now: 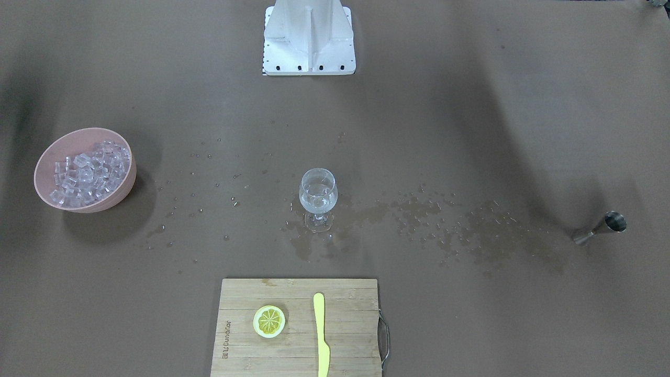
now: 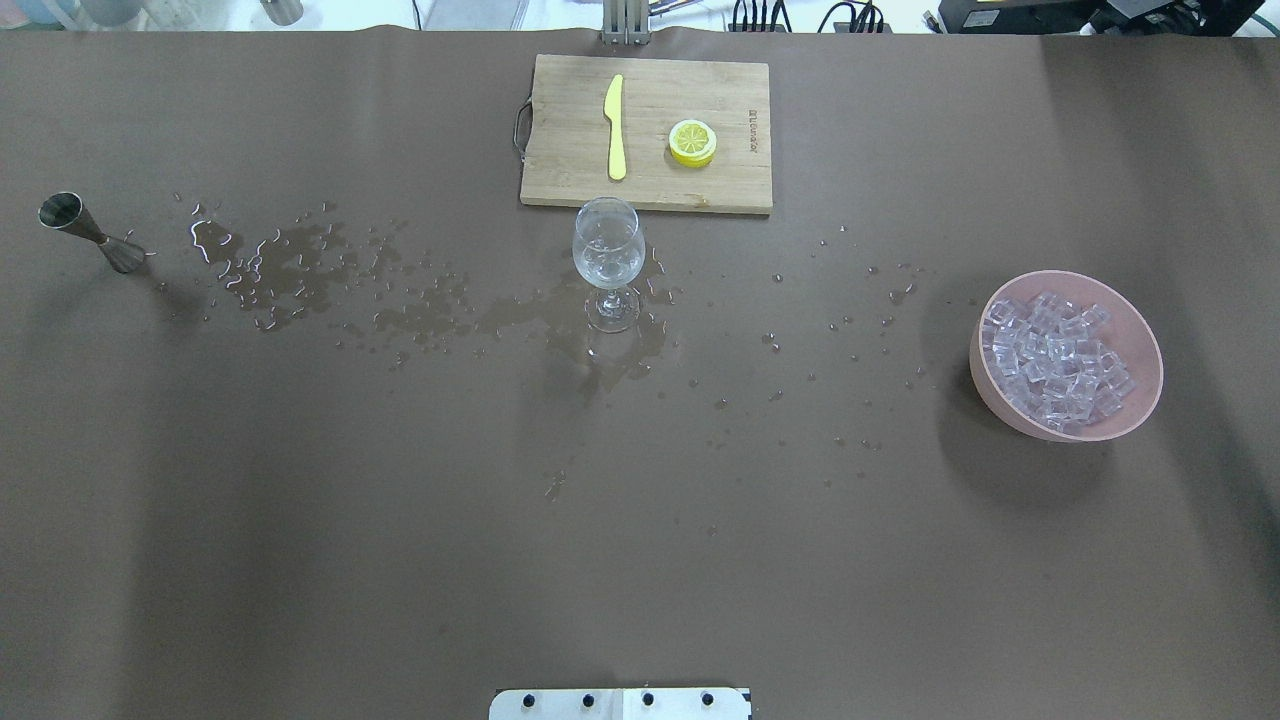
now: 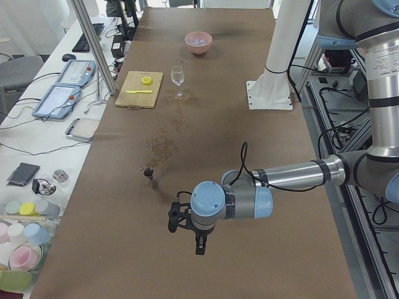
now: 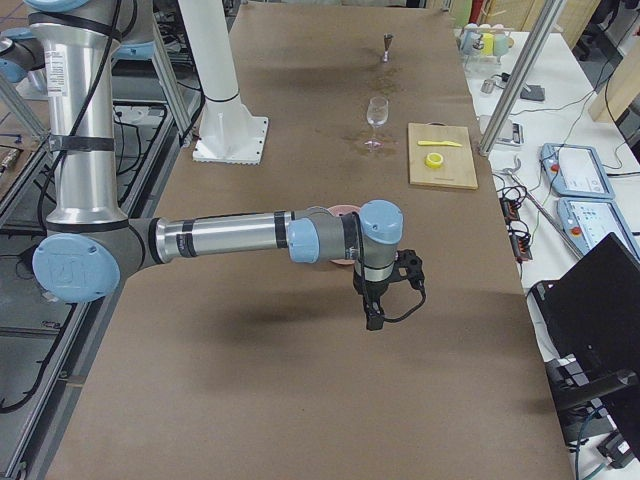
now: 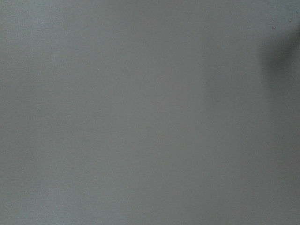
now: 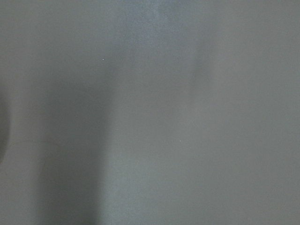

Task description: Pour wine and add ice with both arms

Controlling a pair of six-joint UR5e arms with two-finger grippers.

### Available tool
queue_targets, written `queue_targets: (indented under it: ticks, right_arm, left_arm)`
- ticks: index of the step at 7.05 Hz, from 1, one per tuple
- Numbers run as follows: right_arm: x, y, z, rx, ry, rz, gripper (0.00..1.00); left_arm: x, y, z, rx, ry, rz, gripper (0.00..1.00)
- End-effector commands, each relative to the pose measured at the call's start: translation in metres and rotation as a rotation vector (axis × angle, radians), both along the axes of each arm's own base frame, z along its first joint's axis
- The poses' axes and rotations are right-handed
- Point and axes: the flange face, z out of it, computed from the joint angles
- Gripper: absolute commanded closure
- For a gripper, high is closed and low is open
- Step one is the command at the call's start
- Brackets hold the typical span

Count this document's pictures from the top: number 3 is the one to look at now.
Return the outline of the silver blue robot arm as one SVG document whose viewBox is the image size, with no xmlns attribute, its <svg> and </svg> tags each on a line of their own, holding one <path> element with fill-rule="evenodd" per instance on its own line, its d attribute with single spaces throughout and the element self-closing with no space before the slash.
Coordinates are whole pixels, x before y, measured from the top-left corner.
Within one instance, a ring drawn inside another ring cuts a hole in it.
<svg viewBox="0 0 399 299">
<path fill-rule="evenodd" d="M 329 50 L 363 49 L 371 147 L 277 168 L 241 166 L 226 172 L 220 183 L 199 183 L 189 203 L 175 200 L 168 213 L 170 232 L 182 228 L 195 233 L 198 255 L 205 253 L 218 220 L 270 216 L 276 190 L 354 185 L 398 202 L 398 2 L 322 1 L 318 42 Z"/>
</svg>

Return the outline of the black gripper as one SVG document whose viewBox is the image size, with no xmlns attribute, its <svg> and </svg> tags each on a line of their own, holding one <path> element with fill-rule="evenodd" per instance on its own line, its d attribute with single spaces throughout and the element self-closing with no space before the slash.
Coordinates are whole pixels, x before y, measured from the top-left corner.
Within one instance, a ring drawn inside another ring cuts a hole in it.
<svg viewBox="0 0 399 299">
<path fill-rule="evenodd" d="M 181 203 L 180 202 L 180 194 L 189 194 L 192 195 L 191 192 L 177 192 L 175 200 L 171 204 L 171 209 L 168 212 L 168 230 L 171 233 L 175 233 L 177 228 L 181 227 L 186 230 L 192 230 L 196 236 L 196 255 L 204 255 L 206 252 L 206 241 L 207 235 L 214 231 L 214 228 L 211 229 L 199 229 L 197 228 L 193 222 L 191 221 L 191 204 L 190 203 Z"/>
</svg>

